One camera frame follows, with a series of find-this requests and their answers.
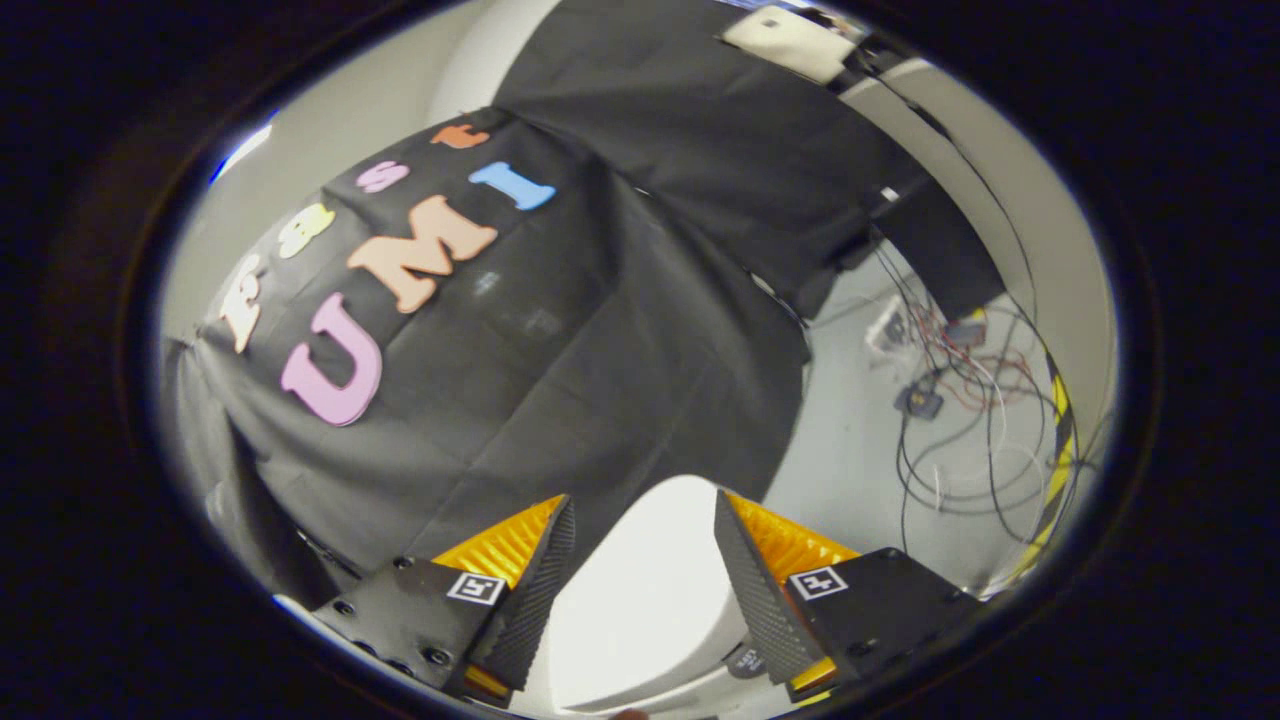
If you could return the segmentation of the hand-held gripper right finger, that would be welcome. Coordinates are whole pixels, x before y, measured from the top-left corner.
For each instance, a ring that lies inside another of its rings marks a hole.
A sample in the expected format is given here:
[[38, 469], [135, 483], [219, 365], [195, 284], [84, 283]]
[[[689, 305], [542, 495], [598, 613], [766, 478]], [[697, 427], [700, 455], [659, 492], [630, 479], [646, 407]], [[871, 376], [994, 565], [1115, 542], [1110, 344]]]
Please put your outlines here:
[[901, 550], [855, 552], [724, 489], [713, 536], [768, 678], [799, 705], [902, 670], [980, 610]]

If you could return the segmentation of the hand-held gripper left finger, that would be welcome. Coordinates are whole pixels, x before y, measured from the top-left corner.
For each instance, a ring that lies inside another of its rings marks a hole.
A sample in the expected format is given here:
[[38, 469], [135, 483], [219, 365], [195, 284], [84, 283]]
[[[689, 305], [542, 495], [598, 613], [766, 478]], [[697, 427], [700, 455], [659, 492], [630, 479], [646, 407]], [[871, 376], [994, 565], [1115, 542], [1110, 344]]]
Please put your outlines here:
[[507, 706], [567, 582], [576, 527], [573, 500], [557, 495], [431, 559], [394, 557], [314, 615], [426, 688]]

